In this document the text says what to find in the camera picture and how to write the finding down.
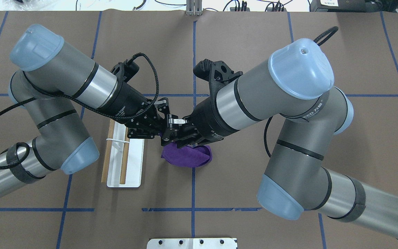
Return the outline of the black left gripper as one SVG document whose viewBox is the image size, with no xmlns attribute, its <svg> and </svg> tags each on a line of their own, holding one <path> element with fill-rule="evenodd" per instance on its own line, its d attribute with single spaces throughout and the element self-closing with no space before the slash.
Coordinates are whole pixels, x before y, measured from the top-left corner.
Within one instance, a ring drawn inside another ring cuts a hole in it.
<svg viewBox="0 0 398 249">
<path fill-rule="evenodd" d="M 111 99 L 99 111 L 124 124 L 128 139 L 154 139 L 160 135 L 163 120 L 170 118 L 170 108 L 168 98 L 161 98 L 144 112 L 150 102 L 127 83 L 119 83 Z"/>
</svg>

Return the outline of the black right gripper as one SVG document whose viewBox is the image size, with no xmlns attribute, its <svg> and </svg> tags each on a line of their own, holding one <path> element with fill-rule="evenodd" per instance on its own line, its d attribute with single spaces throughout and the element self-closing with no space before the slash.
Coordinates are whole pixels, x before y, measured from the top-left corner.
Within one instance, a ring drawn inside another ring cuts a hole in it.
<svg viewBox="0 0 398 249">
<path fill-rule="evenodd" d="M 176 143 L 177 148 L 192 144 L 206 145 L 237 132 L 221 118 L 215 97 L 208 97 L 199 103 L 192 114 L 183 119 L 166 114 L 165 124 L 164 133 L 160 133 L 163 147 L 170 143 Z"/>
</svg>

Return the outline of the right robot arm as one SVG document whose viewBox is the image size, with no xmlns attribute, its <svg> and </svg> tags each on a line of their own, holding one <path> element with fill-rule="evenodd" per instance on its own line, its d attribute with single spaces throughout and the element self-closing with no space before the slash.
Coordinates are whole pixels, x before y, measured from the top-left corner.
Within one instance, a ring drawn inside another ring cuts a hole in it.
<svg viewBox="0 0 398 249">
<path fill-rule="evenodd" d="M 398 197 L 322 167 L 334 135 L 352 123 L 351 101 L 334 86 L 320 38 L 301 38 L 273 52 L 247 73 L 223 61 L 200 61 L 194 75 L 209 82 L 210 96 L 179 120 L 161 155 L 176 166 L 211 160 L 207 144 L 274 115 L 285 118 L 257 193 L 258 202 L 284 219 L 304 210 L 355 223 L 398 239 Z"/>
</svg>

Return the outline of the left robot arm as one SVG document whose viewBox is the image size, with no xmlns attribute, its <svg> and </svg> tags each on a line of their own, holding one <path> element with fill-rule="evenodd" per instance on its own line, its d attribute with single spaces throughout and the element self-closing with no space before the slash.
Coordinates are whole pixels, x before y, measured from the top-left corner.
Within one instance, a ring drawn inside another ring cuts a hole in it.
<svg viewBox="0 0 398 249">
<path fill-rule="evenodd" d="M 98 148 L 73 103 L 125 124 L 132 136 L 139 132 L 139 138 L 153 138 L 163 131 L 156 99 L 128 84 L 139 70 L 139 57 L 150 61 L 137 53 L 107 70 L 46 27 L 27 28 L 10 53 L 19 67 L 9 83 L 14 104 L 0 116 L 22 106 L 40 134 L 0 153 L 0 197 L 55 170 L 73 174 L 98 159 Z"/>
</svg>

